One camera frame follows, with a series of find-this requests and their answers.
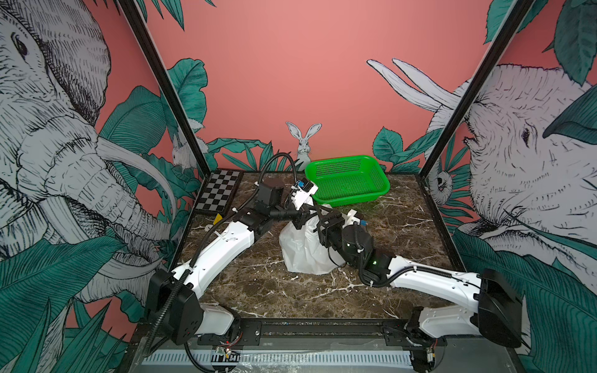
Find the black white checkerboard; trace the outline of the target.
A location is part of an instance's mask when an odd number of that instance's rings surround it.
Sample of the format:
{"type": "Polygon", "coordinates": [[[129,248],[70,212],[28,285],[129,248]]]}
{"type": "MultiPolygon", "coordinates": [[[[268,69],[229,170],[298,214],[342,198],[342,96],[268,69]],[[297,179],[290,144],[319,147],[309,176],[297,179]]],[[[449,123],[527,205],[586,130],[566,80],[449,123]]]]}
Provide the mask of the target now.
{"type": "Polygon", "coordinates": [[[226,216],[243,178],[243,171],[216,169],[201,187],[194,210],[200,214],[226,216]]]}

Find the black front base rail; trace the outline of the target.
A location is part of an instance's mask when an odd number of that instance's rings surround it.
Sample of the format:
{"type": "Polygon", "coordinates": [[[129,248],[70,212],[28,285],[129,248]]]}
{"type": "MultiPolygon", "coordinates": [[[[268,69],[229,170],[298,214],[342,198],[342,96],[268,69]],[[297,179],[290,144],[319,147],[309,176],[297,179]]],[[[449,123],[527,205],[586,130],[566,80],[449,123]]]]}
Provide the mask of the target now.
{"type": "Polygon", "coordinates": [[[414,319],[239,319],[231,330],[215,338],[216,343],[230,346],[257,346],[266,337],[380,338],[388,346],[428,346],[436,340],[485,336],[478,332],[443,333],[438,337],[425,334],[414,319]]]}

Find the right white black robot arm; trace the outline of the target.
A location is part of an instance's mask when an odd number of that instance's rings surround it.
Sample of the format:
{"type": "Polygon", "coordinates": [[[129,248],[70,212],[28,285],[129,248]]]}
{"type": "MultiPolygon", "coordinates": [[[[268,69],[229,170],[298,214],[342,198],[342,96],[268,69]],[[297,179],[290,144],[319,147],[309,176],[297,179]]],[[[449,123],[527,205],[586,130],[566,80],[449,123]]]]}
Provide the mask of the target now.
{"type": "Polygon", "coordinates": [[[497,270],[458,272],[392,256],[374,245],[357,211],[325,207],[318,214],[320,243],[336,251],[370,288],[405,288],[449,301],[418,308],[405,327],[421,339],[482,336],[507,348],[522,346],[522,297],[497,270]]]}

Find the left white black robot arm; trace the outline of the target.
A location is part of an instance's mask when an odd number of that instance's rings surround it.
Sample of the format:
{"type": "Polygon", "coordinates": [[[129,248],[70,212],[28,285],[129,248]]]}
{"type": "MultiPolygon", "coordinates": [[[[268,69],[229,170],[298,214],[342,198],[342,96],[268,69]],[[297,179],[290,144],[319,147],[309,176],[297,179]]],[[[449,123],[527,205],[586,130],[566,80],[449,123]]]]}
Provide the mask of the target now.
{"type": "Polygon", "coordinates": [[[302,180],[288,196],[284,183],[268,178],[257,182],[257,189],[238,211],[225,218],[227,228],[218,233],[216,223],[205,236],[191,260],[171,272],[159,270],[149,285],[146,318],[152,323],[143,354],[149,357],[163,343],[176,345],[198,335],[238,337],[236,317],[222,306],[202,305],[200,299],[214,279],[242,252],[252,247],[276,221],[292,221],[302,227],[311,219],[312,196],[318,187],[302,180]]]}

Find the green plastic basket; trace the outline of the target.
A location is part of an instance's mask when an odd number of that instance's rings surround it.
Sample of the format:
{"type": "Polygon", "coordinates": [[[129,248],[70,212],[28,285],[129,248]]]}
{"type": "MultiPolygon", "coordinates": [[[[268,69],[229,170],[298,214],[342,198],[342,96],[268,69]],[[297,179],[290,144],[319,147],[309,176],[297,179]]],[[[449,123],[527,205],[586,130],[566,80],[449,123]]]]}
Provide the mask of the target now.
{"type": "Polygon", "coordinates": [[[374,201],[390,191],[390,182],[377,160],[367,155],[309,163],[306,178],[318,187],[320,205],[339,207],[374,201]]]}

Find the right black frame post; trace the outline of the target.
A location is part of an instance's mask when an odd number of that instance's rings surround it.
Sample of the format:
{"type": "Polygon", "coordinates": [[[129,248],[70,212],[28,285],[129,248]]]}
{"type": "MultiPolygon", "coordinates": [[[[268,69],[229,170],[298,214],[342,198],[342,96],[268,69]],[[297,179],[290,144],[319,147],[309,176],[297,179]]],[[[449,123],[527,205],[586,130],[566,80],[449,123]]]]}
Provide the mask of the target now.
{"type": "Polygon", "coordinates": [[[477,71],[472,77],[468,88],[466,89],[462,99],[458,102],[457,107],[449,118],[448,124],[443,129],[441,136],[432,149],[431,155],[429,155],[424,166],[418,174],[419,180],[424,180],[428,177],[432,171],[433,166],[438,161],[444,148],[447,146],[449,141],[452,139],[456,130],[464,120],[464,116],[469,108],[473,105],[477,98],[480,90],[488,80],[494,67],[499,63],[502,55],[505,53],[508,45],[511,43],[514,35],[518,32],[523,20],[530,11],[534,4],[533,0],[518,0],[514,1],[508,9],[500,27],[497,30],[497,34],[488,48],[482,62],[480,63],[477,71]]]}

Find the black frame post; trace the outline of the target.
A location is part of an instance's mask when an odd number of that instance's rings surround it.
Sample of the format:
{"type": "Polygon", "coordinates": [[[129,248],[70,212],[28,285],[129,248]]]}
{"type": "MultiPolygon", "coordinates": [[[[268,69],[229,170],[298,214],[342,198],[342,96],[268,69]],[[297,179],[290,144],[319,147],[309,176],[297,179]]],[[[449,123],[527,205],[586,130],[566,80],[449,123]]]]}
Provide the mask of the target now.
{"type": "Polygon", "coordinates": [[[191,126],[183,105],[176,90],[174,89],[174,85],[152,40],[150,32],[147,29],[146,22],[142,17],[141,9],[139,8],[138,3],[132,0],[119,0],[118,5],[122,9],[132,33],[135,35],[135,39],[137,40],[141,51],[143,52],[146,61],[152,70],[152,74],[155,76],[159,88],[164,94],[169,108],[173,112],[173,116],[183,132],[183,136],[187,140],[193,157],[197,162],[197,166],[201,171],[201,175],[203,177],[209,177],[211,170],[205,157],[203,156],[203,152],[197,144],[197,137],[191,130],[191,126]]]}
{"type": "Polygon", "coordinates": [[[494,67],[499,63],[502,55],[505,53],[508,45],[511,43],[514,35],[518,32],[523,20],[530,11],[534,4],[533,0],[518,0],[514,1],[508,9],[500,27],[497,30],[497,34],[488,48],[482,62],[480,63],[477,71],[472,77],[468,88],[466,89],[462,99],[458,102],[457,107],[449,118],[448,124],[443,129],[441,136],[432,149],[431,155],[429,155],[424,166],[418,174],[419,180],[424,180],[428,177],[432,171],[433,166],[438,161],[444,148],[447,146],[449,141],[452,139],[456,130],[464,120],[464,116],[469,108],[473,105],[477,98],[480,90],[488,80],[494,67]]]}

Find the white ruler strip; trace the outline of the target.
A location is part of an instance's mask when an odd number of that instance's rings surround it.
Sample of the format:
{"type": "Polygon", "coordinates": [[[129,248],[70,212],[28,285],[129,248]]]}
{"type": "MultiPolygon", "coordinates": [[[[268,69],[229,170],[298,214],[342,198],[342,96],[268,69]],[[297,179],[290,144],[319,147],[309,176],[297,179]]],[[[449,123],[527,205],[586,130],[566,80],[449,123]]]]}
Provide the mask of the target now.
{"type": "Polygon", "coordinates": [[[365,366],[412,369],[408,351],[237,351],[217,354],[215,351],[193,350],[193,358],[201,365],[216,368],[241,366],[365,366]]]}

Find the left black frame post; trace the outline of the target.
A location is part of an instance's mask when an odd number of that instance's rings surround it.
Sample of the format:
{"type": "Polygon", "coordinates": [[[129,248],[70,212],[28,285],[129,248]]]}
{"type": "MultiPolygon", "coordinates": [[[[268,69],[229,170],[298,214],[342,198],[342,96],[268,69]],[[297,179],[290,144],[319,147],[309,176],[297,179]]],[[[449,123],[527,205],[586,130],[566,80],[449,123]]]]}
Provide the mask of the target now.
{"type": "Polygon", "coordinates": [[[139,8],[138,3],[132,0],[119,0],[118,5],[122,9],[132,33],[135,35],[135,39],[137,40],[141,51],[143,52],[146,61],[152,70],[152,74],[155,76],[159,88],[164,94],[169,108],[173,112],[173,116],[183,132],[183,136],[187,140],[193,157],[197,162],[197,166],[201,171],[201,175],[203,177],[209,177],[211,170],[205,157],[203,156],[203,152],[197,144],[197,137],[191,130],[191,126],[183,105],[176,90],[174,89],[174,85],[152,40],[150,32],[147,29],[146,22],[142,17],[141,9],[139,8]]]}

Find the yellow warning sticker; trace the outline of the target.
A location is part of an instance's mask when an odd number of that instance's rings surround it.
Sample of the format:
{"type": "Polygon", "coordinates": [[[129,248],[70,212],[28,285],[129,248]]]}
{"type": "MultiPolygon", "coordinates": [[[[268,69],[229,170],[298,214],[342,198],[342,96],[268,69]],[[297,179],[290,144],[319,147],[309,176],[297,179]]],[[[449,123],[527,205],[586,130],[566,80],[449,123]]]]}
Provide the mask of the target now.
{"type": "Polygon", "coordinates": [[[214,220],[214,225],[213,227],[218,229],[223,223],[225,222],[224,217],[222,217],[220,214],[217,214],[214,220]]]}

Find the white plastic bag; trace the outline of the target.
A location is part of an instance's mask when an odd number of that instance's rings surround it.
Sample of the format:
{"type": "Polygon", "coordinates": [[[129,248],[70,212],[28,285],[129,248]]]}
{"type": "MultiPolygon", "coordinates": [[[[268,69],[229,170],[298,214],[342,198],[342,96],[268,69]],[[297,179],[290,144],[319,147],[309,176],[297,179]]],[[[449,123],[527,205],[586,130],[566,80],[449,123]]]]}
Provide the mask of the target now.
{"type": "Polygon", "coordinates": [[[288,271],[300,274],[329,274],[347,263],[339,253],[320,243],[316,232],[320,219],[315,211],[301,228],[289,222],[280,232],[279,244],[288,271]]]}

